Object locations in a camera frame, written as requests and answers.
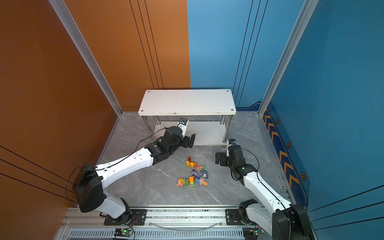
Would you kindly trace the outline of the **purple figure toy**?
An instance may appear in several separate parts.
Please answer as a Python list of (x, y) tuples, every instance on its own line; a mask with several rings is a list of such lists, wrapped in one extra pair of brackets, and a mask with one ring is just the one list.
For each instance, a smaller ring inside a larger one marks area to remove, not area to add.
[(200, 178), (201, 176), (199, 175), (199, 173), (196, 170), (192, 170), (191, 177)]

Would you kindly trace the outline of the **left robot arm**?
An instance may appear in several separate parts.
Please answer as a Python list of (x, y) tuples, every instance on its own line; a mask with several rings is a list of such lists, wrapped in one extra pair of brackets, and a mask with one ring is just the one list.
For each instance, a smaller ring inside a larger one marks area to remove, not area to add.
[(80, 211), (97, 211), (120, 224), (129, 224), (133, 213), (128, 203), (109, 193), (109, 185), (137, 170), (166, 160), (179, 147), (192, 148), (195, 139), (196, 134), (185, 136), (182, 128), (172, 126), (165, 129), (162, 137), (126, 157), (97, 166), (91, 163), (83, 165), (73, 185)]

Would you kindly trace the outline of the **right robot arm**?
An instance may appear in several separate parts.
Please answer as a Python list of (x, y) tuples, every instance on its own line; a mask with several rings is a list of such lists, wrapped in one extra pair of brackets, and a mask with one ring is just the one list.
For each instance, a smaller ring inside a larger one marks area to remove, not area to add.
[(275, 191), (263, 179), (258, 168), (246, 163), (243, 150), (240, 145), (228, 145), (225, 153), (215, 154), (215, 163), (229, 167), (233, 179), (257, 198), (240, 203), (241, 221), (259, 225), (274, 240), (314, 240), (315, 234), (307, 210)]

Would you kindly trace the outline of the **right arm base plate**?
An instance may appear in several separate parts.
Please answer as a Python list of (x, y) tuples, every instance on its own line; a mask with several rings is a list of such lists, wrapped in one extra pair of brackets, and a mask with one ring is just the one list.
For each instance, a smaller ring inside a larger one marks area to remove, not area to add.
[(250, 220), (246, 220), (240, 214), (240, 209), (226, 209), (226, 224), (228, 226), (254, 226), (256, 223), (251, 222)]

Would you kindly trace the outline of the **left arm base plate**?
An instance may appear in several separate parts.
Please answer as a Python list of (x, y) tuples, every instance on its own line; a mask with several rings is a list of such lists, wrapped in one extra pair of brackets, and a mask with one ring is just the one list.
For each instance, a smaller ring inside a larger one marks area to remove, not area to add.
[(145, 224), (147, 216), (146, 209), (133, 209), (128, 210), (127, 213), (123, 213), (117, 219), (107, 215), (105, 218), (105, 226), (143, 226)]

